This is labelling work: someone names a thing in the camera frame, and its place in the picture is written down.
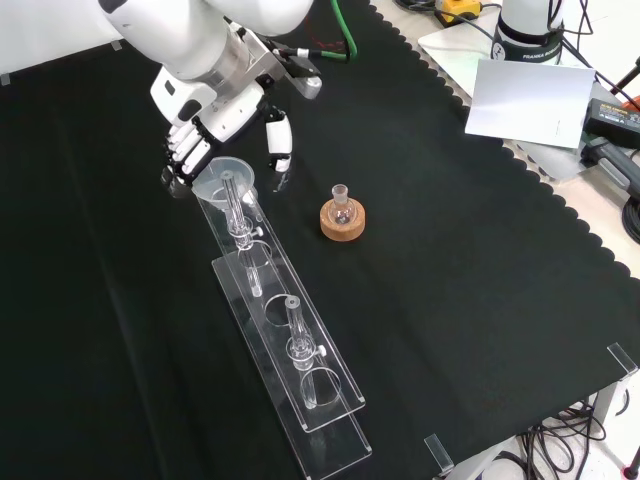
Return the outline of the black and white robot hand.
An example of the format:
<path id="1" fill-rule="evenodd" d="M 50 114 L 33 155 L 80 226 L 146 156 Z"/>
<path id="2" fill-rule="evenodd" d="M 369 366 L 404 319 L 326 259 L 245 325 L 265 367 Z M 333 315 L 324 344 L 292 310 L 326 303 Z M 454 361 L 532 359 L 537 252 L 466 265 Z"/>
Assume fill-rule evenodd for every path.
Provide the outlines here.
<path id="1" fill-rule="evenodd" d="M 183 198 L 206 169 L 214 152 L 238 137 L 257 117 L 265 122 L 270 166 L 279 173 L 292 163 L 293 136 L 284 110 L 266 94 L 276 79 L 261 74 L 239 93 L 223 98 L 202 82 L 185 82 L 165 68 L 150 93 L 171 124 L 164 140 L 165 166 L 161 183 L 174 198 Z"/>

